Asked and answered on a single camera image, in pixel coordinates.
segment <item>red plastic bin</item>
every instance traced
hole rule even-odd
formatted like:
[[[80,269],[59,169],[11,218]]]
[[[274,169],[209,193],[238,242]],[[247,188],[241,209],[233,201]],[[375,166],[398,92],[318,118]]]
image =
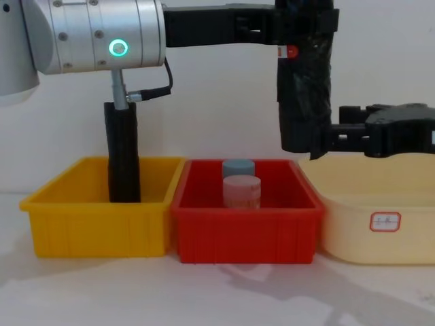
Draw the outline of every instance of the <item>red plastic bin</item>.
[[[189,161],[172,203],[183,263],[310,264],[324,206],[299,167],[256,160],[261,209],[223,204],[223,160]]]

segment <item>white wall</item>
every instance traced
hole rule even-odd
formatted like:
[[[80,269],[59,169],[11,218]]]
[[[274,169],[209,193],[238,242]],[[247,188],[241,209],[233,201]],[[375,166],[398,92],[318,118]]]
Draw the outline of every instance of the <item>white wall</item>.
[[[336,0],[336,6],[341,23],[332,62],[334,109],[435,106],[435,1]],[[167,56],[173,95],[139,106],[142,155],[291,156],[280,149],[276,47],[169,49]],[[167,82],[163,68],[127,71],[126,81],[131,90]],[[106,155],[103,101],[110,99],[109,73],[41,76],[31,100],[0,111],[0,191],[34,190],[83,156]]]

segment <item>cream plastic bin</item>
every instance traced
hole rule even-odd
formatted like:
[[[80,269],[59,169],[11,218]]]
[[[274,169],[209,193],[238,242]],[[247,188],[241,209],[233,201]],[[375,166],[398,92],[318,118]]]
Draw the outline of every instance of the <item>cream plastic bin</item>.
[[[301,160],[327,207],[321,243],[357,264],[435,264],[435,156]]]

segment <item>white table surface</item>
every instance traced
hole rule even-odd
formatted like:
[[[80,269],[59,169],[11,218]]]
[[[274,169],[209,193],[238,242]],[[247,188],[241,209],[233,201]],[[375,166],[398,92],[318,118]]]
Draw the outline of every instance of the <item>white table surface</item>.
[[[0,195],[1,326],[435,326],[435,267],[37,259],[22,198]]]

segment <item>blue cap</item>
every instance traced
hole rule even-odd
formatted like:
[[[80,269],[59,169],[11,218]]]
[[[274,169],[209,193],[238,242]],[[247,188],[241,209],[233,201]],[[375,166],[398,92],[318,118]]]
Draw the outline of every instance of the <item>blue cap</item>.
[[[223,178],[233,175],[256,175],[256,164],[252,160],[227,160],[222,165]]]

